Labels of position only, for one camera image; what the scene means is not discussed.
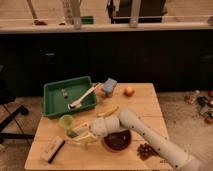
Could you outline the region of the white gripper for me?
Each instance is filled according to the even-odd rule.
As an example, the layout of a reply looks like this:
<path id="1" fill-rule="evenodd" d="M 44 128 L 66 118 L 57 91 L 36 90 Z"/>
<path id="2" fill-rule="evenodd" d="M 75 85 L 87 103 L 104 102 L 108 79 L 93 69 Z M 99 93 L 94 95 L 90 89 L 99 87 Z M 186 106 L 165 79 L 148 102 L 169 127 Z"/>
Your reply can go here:
<path id="1" fill-rule="evenodd" d="M 109 131 L 107 129 L 107 122 L 105 118 L 96 118 L 91 123 L 90 122 L 84 122 L 80 125 L 73 128 L 75 132 L 89 130 L 98 137 L 105 137 L 109 134 Z M 94 137 L 91 133 L 86 134 L 80 134 L 77 137 L 72 139 L 75 143 L 91 143 L 94 141 Z"/>

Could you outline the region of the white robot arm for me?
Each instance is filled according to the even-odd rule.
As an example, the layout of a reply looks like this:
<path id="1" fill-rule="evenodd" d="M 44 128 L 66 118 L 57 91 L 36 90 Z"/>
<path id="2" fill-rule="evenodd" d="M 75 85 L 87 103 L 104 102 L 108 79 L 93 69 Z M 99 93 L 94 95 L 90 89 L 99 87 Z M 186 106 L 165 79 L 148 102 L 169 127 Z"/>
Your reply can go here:
<path id="1" fill-rule="evenodd" d="M 213 171 L 213 160 L 207 162 L 199 160 L 146 125 L 131 110 L 124 109 L 118 115 L 97 117 L 86 123 L 86 126 L 88 130 L 75 137 L 75 142 L 88 142 L 112 133 L 133 130 L 143 137 L 175 171 Z"/>

